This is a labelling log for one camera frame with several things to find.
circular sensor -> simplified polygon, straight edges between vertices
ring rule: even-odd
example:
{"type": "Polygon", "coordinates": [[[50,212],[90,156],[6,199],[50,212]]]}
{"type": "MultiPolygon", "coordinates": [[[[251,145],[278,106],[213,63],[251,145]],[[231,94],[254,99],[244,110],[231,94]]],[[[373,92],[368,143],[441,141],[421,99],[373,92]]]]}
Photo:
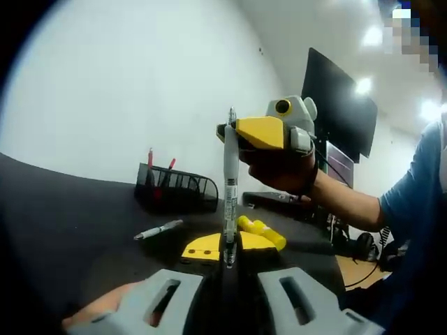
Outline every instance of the circular sensor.
{"type": "Polygon", "coordinates": [[[278,114],[286,114],[291,108],[291,102],[289,100],[280,100],[274,108],[278,114]]]}

black cable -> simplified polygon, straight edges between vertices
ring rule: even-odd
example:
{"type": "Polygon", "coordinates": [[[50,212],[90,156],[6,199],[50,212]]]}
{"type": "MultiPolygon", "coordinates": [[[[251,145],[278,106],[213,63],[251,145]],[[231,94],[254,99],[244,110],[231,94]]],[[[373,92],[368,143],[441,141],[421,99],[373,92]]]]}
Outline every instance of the black cable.
{"type": "MultiPolygon", "coordinates": [[[[323,155],[321,154],[321,152],[319,152],[316,148],[315,148],[315,152],[321,157],[321,159],[323,159],[323,161],[324,161],[326,164],[329,165],[329,167],[330,167],[331,169],[334,170],[335,173],[337,173],[337,174],[339,175],[340,178],[342,178],[342,181],[343,181],[349,188],[352,188],[352,186],[349,185],[349,183],[348,183],[348,182],[346,181],[346,179],[342,176],[342,174],[341,174],[340,172],[338,172],[337,169],[335,169],[335,168],[328,162],[328,160],[326,159],[326,157],[323,156],[323,155]]],[[[367,280],[367,279],[368,279],[368,278],[369,278],[369,277],[376,271],[377,267],[379,266],[379,260],[382,258],[383,250],[384,250],[384,248],[385,248],[385,241],[384,241],[383,238],[382,238],[382,233],[379,232],[379,234],[380,234],[380,243],[381,243],[381,246],[382,246],[382,248],[381,248],[382,250],[381,250],[380,258],[376,261],[376,265],[374,266],[373,270],[372,270],[370,273],[368,273],[368,275],[366,275],[364,278],[360,279],[359,281],[356,281],[355,283],[352,283],[352,284],[349,284],[349,285],[345,285],[345,286],[344,286],[345,288],[351,288],[352,286],[356,286],[356,285],[362,283],[363,281],[366,281],[366,280],[367,280]]]]}
{"type": "Polygon", "coordinates": [[[349,187],[352,188],[351,185],[349,185],[349,183],[346,181],[346,179],[342,176],[342,174],[340,172],[337,171],[337,169],[335,169],[326,159],[325,156],[323,156],[321,154],[321,152],[319,152],[316,148],[315,148],[315,152],[321,157],[321,159],[323,159],[324,163],[328,164],[330,166],[331,169],[333,169],[335,171],[335,173],[337,173],[339,175],[340,178],[342,178],[342,181],[349,187]]]}

gray 3d-printed part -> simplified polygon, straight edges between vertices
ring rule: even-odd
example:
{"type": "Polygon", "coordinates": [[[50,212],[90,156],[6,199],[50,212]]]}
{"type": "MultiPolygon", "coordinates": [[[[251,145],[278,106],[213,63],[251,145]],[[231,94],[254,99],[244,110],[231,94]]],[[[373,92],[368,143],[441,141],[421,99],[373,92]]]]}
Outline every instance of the gray 3d-printed part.
{"type": "Polygon", "coordinates": [[[384,329],[352,310],[341,311],[337,297],[294,267],[258,274],[276,335],[382,334],[384,329]]]}
{"type": "Polygon", "coordinates": [[[136,285],[121,300],[116,312],[104,313],[90,322],[68,329],[72,335],[180,335],[202,276],[162,269],[136,285]],[[166,296],[169,287],[177,286],[157,327],[148,323],[150,315],[166,296]]]}

black monitor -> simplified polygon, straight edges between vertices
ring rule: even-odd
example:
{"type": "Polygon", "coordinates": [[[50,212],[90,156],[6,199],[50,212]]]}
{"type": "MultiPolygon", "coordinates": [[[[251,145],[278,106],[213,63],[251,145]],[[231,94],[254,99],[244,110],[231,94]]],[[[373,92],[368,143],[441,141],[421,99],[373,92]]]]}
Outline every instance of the black monitor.
{"type": "Polygon", "coordinates": [[[311,97],[318,110],[315,134],[330,141],[355,163],[369,157],[377,106],[367,95],[356,93],[356,82],[331,60],[309,49],[301,96],[311,97]]]}

white wall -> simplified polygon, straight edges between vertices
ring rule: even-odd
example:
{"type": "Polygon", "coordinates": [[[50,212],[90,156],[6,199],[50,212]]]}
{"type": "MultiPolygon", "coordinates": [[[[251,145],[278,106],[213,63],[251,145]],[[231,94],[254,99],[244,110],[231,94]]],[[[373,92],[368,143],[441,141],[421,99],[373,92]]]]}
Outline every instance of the white wall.
{"type": "MultiPolygon", "coordinates": [[[[224,0],[62,1],[23,49],[4,95],[0,152],[49,170],[135,181],[154,164],[223,183],[215,127],[262,115],[283,89],[224,0]]],[[[264,188],[241,166],[240,192],[264,188]]]]}
{"type": "MultiPolygon", "coordinates": [[[[379,114],[371,154],[354,167],[354,189],[380,197],[409,169],[417,144],[418,137],[393,128],[386,115],[379,114]]],[[[352,239],[361,233],[352,227],[349,232],[352,239]]],[[[379,234],[374,235],[378,241],[379,234]]]]}

